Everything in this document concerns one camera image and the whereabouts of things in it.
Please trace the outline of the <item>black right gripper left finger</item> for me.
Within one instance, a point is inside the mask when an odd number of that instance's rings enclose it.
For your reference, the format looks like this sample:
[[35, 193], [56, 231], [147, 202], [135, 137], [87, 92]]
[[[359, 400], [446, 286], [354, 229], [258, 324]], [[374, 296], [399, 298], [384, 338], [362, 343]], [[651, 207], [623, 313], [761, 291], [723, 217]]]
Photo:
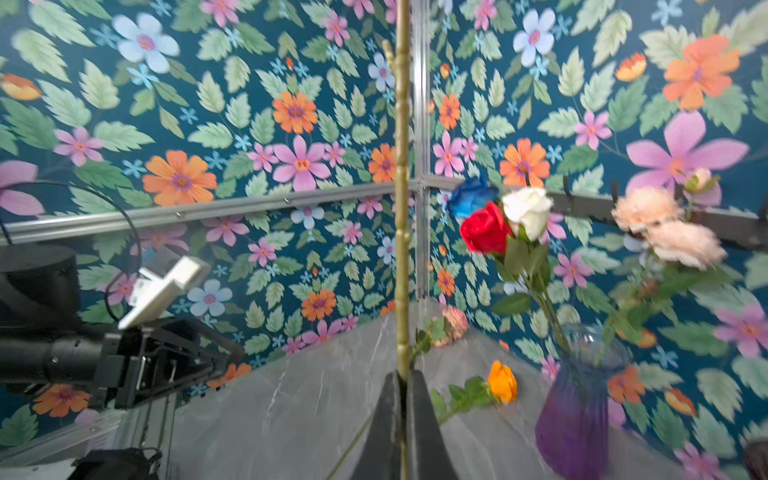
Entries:
[[401, 383], [396, 372], [384, 379], [352, 480], [401, 478]]

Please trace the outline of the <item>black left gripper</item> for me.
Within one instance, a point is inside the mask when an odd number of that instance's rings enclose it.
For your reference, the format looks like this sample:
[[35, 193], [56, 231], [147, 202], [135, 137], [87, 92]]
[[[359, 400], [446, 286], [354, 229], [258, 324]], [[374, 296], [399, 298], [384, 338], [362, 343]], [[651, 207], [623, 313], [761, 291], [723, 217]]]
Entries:
[[97, 341], [89, 406], [129, 410], [217, 379], [240, 361], [240, 345], [198, 319], [156, 321]]

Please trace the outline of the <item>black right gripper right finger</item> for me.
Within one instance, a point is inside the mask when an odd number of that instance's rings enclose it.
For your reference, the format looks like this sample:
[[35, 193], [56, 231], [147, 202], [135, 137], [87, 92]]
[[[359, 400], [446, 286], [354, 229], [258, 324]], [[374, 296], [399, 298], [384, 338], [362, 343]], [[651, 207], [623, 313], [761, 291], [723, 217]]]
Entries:
[[406, 396], [408, 474], [415, 480], [458, 480], [421, 371], [410, 373]]

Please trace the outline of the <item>orange artificial flower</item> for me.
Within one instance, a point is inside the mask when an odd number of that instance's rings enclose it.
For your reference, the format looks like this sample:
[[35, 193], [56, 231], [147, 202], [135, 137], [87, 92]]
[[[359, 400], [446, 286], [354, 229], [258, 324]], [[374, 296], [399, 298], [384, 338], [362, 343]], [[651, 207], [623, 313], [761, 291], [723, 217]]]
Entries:
[[448, 396], [430, 392], [437, 422], [444, 425], [454, 416], [472, 410], [508, 405], [517, 400], [518, 381], [509, 366], [495, 361], [485, 378], [474, 376], [463, 385], [450, 384]]

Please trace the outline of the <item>pink carnation top flower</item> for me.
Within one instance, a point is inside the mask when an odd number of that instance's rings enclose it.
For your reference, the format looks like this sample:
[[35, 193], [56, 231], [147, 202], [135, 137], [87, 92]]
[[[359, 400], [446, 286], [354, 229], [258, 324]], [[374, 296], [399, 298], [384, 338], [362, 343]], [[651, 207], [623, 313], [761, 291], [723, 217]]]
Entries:
[[464, 337], [469, 329], [465, 313], [455, 307], [446, 307], [439, 317], [425, 320], [424, 327], [416, 331], [415, 344], [411, 347], [411, 359], [441, 348]]

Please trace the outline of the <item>purple blue glass vase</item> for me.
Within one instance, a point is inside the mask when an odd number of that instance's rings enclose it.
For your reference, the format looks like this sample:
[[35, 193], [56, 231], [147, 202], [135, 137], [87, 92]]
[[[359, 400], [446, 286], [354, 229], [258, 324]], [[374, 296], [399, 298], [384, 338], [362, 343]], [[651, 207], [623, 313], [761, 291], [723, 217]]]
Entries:
[[608, 381], [630, 362], [620, 342], [595, 325], [563, 327], [559, 372], [535, 426], [544, 462], [565, 479], [600, 479], [608, 469]]

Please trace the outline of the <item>red artificial rose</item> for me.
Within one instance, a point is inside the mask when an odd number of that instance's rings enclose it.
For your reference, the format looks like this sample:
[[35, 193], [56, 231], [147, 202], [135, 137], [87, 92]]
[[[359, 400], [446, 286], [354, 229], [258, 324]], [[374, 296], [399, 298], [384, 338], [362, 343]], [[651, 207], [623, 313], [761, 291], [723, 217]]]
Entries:
[[521, 314], [536, 304], [544, 312], [555, 342], [565, 354], [571, 348], [548, 293], [551, 268], [549, 247], [530, 235], [524, 226], [513, 230], [496, 201], [473, 212], [460, 227], [460, 235], [468, 250], [495, 261], [497, 272], [504, 280], [520, 282], [523, 292], [505, 296], [492, 306], [504, 316]]

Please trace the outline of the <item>blue artificial rose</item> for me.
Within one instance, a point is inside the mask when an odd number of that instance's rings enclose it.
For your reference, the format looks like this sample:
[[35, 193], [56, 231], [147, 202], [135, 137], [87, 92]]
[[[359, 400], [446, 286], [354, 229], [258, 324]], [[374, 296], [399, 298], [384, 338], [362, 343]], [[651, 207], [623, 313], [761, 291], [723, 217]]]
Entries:
[[460, 184], [447, 202], [447, 211], [457, 219], [469, 218], [489, 202], [495, 201], [499, 190], [484, 177], [473, 177]]

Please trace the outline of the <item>cream pink peony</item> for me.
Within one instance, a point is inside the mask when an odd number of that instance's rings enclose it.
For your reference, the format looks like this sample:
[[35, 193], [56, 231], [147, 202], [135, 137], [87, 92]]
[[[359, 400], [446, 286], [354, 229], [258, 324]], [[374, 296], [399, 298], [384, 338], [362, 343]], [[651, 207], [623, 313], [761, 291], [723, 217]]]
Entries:
[[619, 287], [615, 308], [602, 329], [606, 343], [622, 336], [637, 344], [645, 323], [669, 306], [674, 297], [691, 289], [732, 282], [723, 270], [727, 252], [703, 226], [674, 221], [640, 235], [625, 233], [641, 243], [646, 256]]

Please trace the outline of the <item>dark smoky glass vase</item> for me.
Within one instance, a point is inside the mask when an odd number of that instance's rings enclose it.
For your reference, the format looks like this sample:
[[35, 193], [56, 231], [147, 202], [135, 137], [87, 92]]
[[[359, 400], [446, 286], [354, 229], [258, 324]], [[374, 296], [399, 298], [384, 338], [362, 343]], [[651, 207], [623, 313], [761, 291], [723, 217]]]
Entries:
[[744, 448], [743, 464], [751, 480], [768, 480], [768, 441], [750, 442]]

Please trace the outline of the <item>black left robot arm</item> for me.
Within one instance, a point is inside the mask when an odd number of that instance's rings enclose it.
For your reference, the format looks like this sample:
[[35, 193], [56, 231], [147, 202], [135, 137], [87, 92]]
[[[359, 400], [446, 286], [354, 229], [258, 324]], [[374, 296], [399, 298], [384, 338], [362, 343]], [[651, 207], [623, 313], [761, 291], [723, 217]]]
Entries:
[[57, 385], [87, 394], [91, 409], [131, 410], [168, 400], [223, 376], [243, 348], [197, 319], [169, 315], [200, 287], [210, 267], [165, 247], [137, 256], [129, 308], [112, 324], [89, 324], [80, 311], [84, 281], [65, 246], [1, 250], [1, 382], [14, 393]]

